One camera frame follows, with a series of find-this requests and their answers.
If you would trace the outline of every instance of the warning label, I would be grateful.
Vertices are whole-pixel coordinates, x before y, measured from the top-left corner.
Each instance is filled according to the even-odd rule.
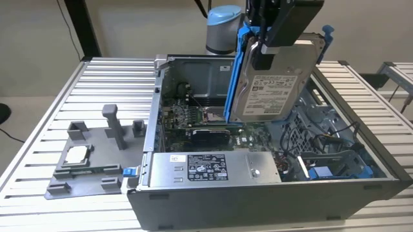
[[[227,180],[226,156],[189,155],[187,179],[190,181]]]
[[[295,81],[297,76],[255,75],[243,115],[279,115]]]

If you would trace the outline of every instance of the screw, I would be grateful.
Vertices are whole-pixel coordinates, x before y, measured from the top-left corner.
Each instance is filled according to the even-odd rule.
[[[253,177],[258,177],[261,174],[257,169],[251,169],[251,173],[253,173]]]

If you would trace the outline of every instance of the circuit board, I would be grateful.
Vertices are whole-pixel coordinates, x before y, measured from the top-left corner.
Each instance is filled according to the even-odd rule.
[[[274,151],[263,123],[227,124],[223,107],[189,106],[178,100],[163,107],[166,152]]]

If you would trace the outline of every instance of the floor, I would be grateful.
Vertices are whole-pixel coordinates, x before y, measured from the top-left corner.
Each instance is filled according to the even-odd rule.
[[[9,119],[0,125],[13,137],[25,140],[55,100],[47,97],[0,97],[0,102],[12,109]],[[0,175],[12,161],[23,143],[12,140],[0,132]]]

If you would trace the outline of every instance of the slatted aluminum surface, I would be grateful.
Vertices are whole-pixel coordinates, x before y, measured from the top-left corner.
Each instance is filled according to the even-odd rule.
[[[11,163],[0,184],[0,231],[142,231],[124,195],[47,201],[43,198],[72,120],[107,126],[100,109],[116,103],[123,125],[148,119],[154,60],[94,58],[76,69]],[[358,116],[413,175],[413,129],[350,66],[324,62],[320,70]],[[202,231],[413,231],[413,188],[377,201],[346,221],[309,222]]]

